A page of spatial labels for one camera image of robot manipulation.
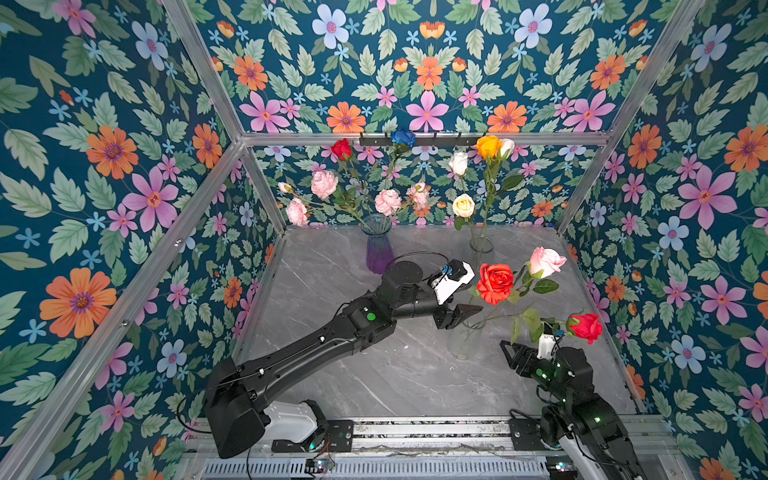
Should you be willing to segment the pink rosebud stem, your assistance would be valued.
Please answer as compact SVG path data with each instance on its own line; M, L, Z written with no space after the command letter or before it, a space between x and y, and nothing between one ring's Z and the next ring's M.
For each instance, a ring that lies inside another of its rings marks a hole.
M508 301L516 303L531 292L544 295L556 291L559 284L552 276L559 273L566 263L566 257L556 250L537 247L519 271Z

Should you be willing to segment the blue rose stem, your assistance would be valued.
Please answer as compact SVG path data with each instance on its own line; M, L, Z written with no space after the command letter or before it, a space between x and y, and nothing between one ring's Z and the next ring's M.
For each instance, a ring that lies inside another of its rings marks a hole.
M398 130L392 134L392 148L389 153L389 164L385 168L384 178L389 182L388 188L382 191L382 208L380 212L393 216L402 206L402 198L395 189L395 182L403 169L402 163L411 149L415 146L415 134L408 130Z

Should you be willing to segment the white rose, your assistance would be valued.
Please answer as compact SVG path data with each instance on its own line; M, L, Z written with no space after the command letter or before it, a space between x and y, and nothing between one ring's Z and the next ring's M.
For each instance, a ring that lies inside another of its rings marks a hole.
M487 198L485 202L486 212L484 220L490 220L494 203L502 192L503 179L500 178L503 167L509 162L510 157L515 151L516 144L512 139L496 139L496 151L487 159Z

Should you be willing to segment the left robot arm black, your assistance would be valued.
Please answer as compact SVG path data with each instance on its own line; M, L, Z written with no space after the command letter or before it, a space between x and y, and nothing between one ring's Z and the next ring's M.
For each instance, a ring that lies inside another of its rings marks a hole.
M430 316L451 330L480 312L477 305L450 305L474 279L472 267L451 260L431 276L411 261L387 268L380 285L342 304L318 330L265 356L220 361L204 390L204 413L222 459L246 452L276 426L272 403L326 365L359 353L392 335L403 319Z

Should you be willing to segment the white rose stem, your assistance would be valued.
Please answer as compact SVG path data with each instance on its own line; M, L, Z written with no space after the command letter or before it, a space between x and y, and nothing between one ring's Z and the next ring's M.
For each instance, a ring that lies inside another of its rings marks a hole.
M468 154L462 151L454 153L449 161L449 168L455 177L462 179L468 169Z

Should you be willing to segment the red rose stem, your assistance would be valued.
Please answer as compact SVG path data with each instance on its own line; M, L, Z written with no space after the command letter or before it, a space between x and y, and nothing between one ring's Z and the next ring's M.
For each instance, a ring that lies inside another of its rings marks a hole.
M479 270L479 280L470 289L471 306L490 306L482 320L472 321L471 329L482 329L488 323L511 316L509 307L515 305L520 293L515 286L515 274L506 264L483 264Z
M549 335L558 342L561 337L575 337L594 344L603 334L603 324L597 314L573 314L566 320L555 317L544 317L537 310L528 308L522 312L504 315L490 315L472 324L472 328L484 328L487 324L499 319L511 322L510 341L516 342L527 333L532 342L538 342Z
M337 159L338 179L336 191L331 194L332 204L337 211L357 220L364 233L373 234L372 221L367 219L371 213L369 184L358 171L350 141L346 138L336 141L331 153Z

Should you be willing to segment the pink carnation spray stem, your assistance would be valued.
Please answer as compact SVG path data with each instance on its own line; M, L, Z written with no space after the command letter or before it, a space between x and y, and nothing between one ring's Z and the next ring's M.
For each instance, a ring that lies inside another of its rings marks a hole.
M324 213L326 209L340 212L367 227L364 220L362 201L354 193L347 192L340 184L339 177L329 170L317 171L310 182L310 196L302 196L296 188L287 182L279 182L282 194L290 195L291 200L285 211L288 221L297 227L308 227L313 211Z

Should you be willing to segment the cream peach rose stem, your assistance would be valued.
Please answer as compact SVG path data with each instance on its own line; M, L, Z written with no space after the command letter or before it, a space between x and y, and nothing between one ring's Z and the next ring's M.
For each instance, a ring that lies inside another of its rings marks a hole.
M471 195L464 193L457 196L453 200L452 210L457 231L468 229L470 238L480 235L476 227L476 204Z

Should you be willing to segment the clear ribbed glass vase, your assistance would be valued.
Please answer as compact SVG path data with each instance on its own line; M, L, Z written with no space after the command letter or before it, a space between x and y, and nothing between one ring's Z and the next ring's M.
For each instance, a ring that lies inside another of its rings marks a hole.
M471 237L465 253L465 260L475 273L484 264L492 264L495 255L494 245L488 235Z

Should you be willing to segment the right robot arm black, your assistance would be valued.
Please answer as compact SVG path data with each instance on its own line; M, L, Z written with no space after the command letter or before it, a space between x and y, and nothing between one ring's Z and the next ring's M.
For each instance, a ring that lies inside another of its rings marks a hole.
M550 396L537 433L563 450L584 479L645 479L620 416L595 390L593 368L583 350L554 347L550 358L527 345L500 342L509 367Z

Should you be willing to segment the orange rose stem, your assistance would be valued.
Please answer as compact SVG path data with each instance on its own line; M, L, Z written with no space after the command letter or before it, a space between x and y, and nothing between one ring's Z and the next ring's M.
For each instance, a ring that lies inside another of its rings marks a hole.
M495 151L496 151L495 144L496 144L496 139L497 138L498 137L494 136L494 135L485 135L485 136L481 137L478 140L478 142L477 142L477 150L478 150L478 152L480 153L481 157L483 158L483 160L486 163L486 170L487 170L487 159L490 156L492 156L495 153ZM486 173L486 170L485 170L483 179L484 179L484 183L485 183L486 198L487 198L487 187L486 187L487 173ZM484 220L484 216L485 216L485 212L486 212L486 206L485 206L486 198L485 198L485 201L484 201L484 204L483 204L482 227L479 230L479 234L480 235L487 235L488 222L486 222Z

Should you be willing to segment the purple blue glass vase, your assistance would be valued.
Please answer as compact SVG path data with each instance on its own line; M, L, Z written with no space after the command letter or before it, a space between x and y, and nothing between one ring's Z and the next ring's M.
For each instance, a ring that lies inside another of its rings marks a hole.
M361 226L367 236L366 266L374 274L383 274L394 259L394 250L388 236L391 228L391 219L380 213L365 217Z

